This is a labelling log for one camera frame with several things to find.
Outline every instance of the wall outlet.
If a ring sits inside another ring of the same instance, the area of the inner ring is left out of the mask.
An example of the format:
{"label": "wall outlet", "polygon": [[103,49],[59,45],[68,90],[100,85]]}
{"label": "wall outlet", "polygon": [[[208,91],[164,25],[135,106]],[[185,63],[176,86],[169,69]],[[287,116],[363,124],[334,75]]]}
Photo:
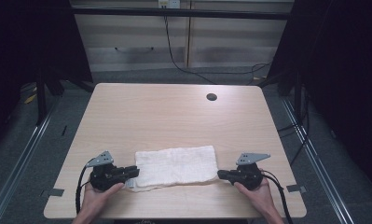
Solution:
{"label": "wall outlet", "polygon": [[169,8],[169,0],[158,0],[158,8]]}
{"label": "wall outlet", "polygon": [[169,0],[169,8],[180,8],[180,0]]}

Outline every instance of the white object on floor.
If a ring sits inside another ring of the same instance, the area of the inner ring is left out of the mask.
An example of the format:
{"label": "white object on floor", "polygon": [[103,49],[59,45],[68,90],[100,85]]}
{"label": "white object on floor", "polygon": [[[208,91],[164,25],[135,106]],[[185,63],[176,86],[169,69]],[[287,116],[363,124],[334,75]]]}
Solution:
{"label": "white object on floor", "polygon": [[217,176],[214,148],[178,147],[159,151],[138,151],[140,169],[133,191],[146,191],[173,185],[203,183]]}

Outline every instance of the wooden tabletop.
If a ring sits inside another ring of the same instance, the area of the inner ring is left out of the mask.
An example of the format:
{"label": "wooden tabletop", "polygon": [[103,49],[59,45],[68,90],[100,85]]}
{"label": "wooden tabletop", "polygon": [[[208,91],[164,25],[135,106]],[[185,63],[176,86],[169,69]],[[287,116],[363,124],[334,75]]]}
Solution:
{"label": "wooden tabletop", "polygon": [[[215,101],[207,99],[213,93]],[[108,150],[116,166],[135,164],[136,151],[214,146],[218,169],[236,169],[242,152],[268,153],[258,167],[274,173],[282,186],[296,184],[282,143],[258,87],[99,84],[78,127],[55,189],[63,196],[48,199],[48,218],[76,216],[75,194],[81,170]],[[88,180],[91,168],[84,174]],[[279,191],[272,196],[284,217]],[[292,217],[304,217],[299,192],[285,197]],[[121,190],[102,214],[105,218],[249,218],[260,215],[225,180],[206,185],[175,186],[145,192]]]}

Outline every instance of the black horizontal bar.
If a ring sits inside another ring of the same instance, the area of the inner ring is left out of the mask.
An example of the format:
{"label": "black horizontal bar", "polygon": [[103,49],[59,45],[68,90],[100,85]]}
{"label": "black horizontal bar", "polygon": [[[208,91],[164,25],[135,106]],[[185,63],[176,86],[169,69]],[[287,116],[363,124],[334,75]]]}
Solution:
{"label": "black horizontal bar", "polygon": [[127,7],[27,7],[29,12],[73,13],[83,15],[127,15],[127,16],[166,16],[166,17],[200,17],[200,18],[232,18],[255,20],[290,19],[290,13],[218,11],[174,8],[127,8]]}

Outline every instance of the round black hole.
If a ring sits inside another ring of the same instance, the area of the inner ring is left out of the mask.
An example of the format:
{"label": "round black hole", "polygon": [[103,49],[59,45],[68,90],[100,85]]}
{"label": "round black hole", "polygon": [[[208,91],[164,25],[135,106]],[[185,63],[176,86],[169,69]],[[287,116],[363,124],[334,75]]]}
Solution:
{"label": "round black hole", "polygon": [[210,101],[215,101],[215,100],[217,100],[217,95],[214,94],[214,93],[209,93],[209,94],[206,95],[206,98],[208,98],[208,100],[210,100]]}

